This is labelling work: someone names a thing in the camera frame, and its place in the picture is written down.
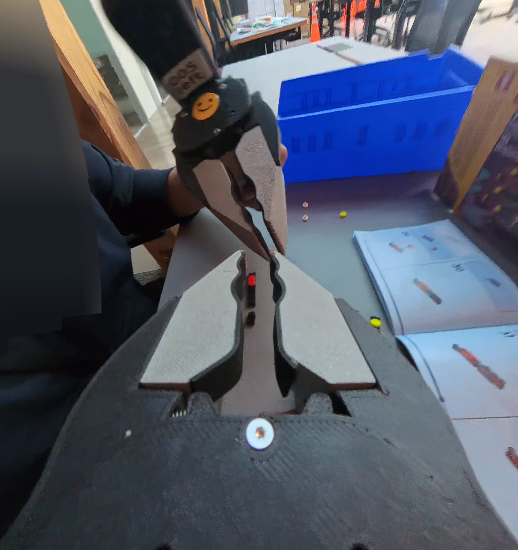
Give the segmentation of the person's left forearm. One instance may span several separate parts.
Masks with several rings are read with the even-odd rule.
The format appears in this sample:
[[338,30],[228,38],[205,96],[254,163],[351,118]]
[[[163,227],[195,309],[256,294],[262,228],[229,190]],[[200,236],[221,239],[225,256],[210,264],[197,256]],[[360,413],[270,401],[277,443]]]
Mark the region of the person's left forearm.
[[82,140],[96,215],[99,252],[126,254],[192,218],[177,218],[166,199],[171,169],[137,169]]

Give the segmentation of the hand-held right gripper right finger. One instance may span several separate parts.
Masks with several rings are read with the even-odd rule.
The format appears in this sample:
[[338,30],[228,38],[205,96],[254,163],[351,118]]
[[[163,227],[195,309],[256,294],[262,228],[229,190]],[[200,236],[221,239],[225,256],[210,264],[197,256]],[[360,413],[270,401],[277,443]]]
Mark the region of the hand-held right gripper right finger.
[[377,379],[335,297],[272,253],[274,363],[282,396],[371,389]]

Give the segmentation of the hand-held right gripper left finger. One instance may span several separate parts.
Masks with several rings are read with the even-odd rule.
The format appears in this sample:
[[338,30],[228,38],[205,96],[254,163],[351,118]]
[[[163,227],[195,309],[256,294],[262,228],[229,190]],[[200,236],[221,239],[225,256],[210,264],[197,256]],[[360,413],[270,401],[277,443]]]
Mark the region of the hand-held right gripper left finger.
[[238,250],[168,303],[171,316],[139,385],[205,393],[214,402],[235,387],[243,369],[242,300],[246,253]]

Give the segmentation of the lego set box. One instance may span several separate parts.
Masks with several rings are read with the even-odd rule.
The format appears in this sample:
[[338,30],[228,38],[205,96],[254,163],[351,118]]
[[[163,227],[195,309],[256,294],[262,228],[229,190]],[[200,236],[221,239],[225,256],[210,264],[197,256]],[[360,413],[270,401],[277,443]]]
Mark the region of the lego set box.
[[518,62],[489,58],[435,194],[518,262]]

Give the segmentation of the blue plastic bin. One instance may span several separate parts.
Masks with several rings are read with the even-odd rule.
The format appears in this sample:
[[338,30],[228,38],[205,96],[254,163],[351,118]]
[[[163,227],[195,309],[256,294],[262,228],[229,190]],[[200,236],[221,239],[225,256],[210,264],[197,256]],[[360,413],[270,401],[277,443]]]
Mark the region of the blue plastic bin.
[[285,182],[441,170],[483,70],[449,48],[283,81]]

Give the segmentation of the wooden partition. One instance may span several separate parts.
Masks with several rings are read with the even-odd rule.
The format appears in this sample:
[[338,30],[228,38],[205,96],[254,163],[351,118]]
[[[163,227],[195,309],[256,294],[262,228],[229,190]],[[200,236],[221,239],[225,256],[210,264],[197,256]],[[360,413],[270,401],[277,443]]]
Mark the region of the wooden partition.
[[172,118],[99,1],[40,1],[80,137],[135,168],[175,165]]

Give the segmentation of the table with papers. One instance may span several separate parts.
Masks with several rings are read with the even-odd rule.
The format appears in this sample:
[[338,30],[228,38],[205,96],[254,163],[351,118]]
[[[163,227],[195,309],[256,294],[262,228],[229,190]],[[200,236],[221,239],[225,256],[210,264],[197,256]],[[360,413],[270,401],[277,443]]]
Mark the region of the table with papers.
[[267,48],[267,45],[272,46],[274,42],[287,40],[294,35],[300,38],[302,27],[307,23],[308,19],[305,17],[285,17],[246,32],[235,30],[229,38],[229,45],[234,51],[244,46],[253,48],[264,46],[265,51],[271,52],[272,48]]

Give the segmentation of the black chair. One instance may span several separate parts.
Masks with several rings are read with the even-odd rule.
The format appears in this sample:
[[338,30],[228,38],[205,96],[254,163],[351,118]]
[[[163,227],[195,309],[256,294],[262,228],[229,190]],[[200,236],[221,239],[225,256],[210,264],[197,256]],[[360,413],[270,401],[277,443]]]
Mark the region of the black chair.
[[481,1],[421,1],[405,51],[442,54],[462,46]]

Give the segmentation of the lego instruction booklet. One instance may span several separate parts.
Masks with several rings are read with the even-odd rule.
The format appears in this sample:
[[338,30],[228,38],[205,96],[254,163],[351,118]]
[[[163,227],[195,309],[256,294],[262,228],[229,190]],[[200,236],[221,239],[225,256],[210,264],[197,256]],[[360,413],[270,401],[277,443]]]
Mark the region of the lego instruction booklet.
[[518,287],[449,220],[355,231],[393,334],[518,542]]

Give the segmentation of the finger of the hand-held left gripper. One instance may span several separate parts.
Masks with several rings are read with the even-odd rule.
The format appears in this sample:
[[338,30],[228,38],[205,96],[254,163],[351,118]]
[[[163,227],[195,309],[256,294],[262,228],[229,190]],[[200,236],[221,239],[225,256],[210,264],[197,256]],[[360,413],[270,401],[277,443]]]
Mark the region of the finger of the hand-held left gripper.
[[255,186],[255,199],[269,236],[276,250],[285,255],[288,222],[285,181],[280,165],[280,138],[277,125],[258,125],[242,135],[235,153],[244,175]]
[[220,160],[203,160],[191,167],[188,160],[180,157],[179,174],[186,189],[248,249],[265,260],[270,259],[269,248],[263,236],[246,208],[237,201],[233,182]]

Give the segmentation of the person's left hand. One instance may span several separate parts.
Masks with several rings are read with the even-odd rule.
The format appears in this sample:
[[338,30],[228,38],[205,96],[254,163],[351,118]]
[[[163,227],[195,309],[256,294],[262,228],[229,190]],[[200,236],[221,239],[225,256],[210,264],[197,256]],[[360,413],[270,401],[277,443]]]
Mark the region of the person's left hand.
[[166,180],[166,199],[173,214],[180,219],[192,217],[205,205],[184,185],[177,168],[173,168]]

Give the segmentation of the person's dark clothing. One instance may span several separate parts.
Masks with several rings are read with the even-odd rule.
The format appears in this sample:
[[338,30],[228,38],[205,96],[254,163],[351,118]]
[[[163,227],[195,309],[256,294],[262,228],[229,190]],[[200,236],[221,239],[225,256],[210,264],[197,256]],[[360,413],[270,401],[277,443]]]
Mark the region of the person's dark clothing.
[[102,312],[15,339],[0,357],[0,539],[29,498],[74,402],[156,311],[125,237],[99,236]]

